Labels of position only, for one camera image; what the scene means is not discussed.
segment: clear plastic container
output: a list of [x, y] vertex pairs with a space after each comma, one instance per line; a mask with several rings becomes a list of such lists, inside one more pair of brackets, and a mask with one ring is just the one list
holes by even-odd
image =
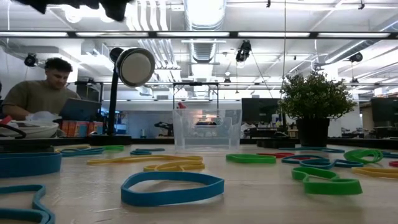
[[177, 152], [233, 152], [239, 150], [242, 110], [173, 111]]

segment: laptop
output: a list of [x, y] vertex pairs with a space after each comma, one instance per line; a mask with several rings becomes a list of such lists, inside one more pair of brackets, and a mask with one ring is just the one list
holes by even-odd
[[59, 116], [69, 121], [92, 121], [101, 109], [101, 103], [69, 98]]

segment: table surface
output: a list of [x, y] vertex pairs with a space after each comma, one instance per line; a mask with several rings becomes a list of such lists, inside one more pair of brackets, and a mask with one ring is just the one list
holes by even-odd
[[[164, 161], [132, 164], [89, 166], [88, 159], [127, 156], [135, 148], [164, 147], [174, 154], [173, 145], [134, 145], [118, 154], [65, 157], [62, 170], [56, 174], [35, 177], [0, 179], [0, 186], [44, 184], [47, 194], [42, 203], [56, 215], [57, 224], [89, 223], [148, 223], [148, 224], [204, 224], [204, 223], [394, 223], [398, 222], [398, 180], [357, 175], [347, 168], [333, 168], [341, 178], [357, 178], [363, 194], [355, 196], [307, 195], [303, 185], [292, 180], [290, 171], [297, 165], [236, 164], [226, 162], [224, 154], [197, 154], [203, 156], [206, 169], [202, 173], [225, 180], [225, 192], [209, 200], [163, 207], [133, 207], [121, 203], [120, 186], [132, 174], [141, 172], [150, 164]], [[336, 149], [353, 147], [332, 146]], [[244, 153], [278, 152], [256, 146], [241, 146]], [[331, 159], [342, 159], [342, 154], [325, 154]], [[389, 167], [383, 159], [381, 165]], [[134, 186], [135, 190], [160, 191], [196, 187], [193, 183], [147, 181]], [[32, 193], [0, 195], [0, 207], [29, 208]], [[1, 223], [30, 223], [9, 221]]]

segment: leaves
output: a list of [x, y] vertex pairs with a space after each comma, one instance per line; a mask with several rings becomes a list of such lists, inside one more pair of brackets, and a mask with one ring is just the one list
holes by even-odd
[[356, 105], [342, 82], [326, 79], [327, 74], [312, 72], [308, 77], [287, 77], [280, 89], [285, 96], [279, 108], [291, 118], [340, 118]]

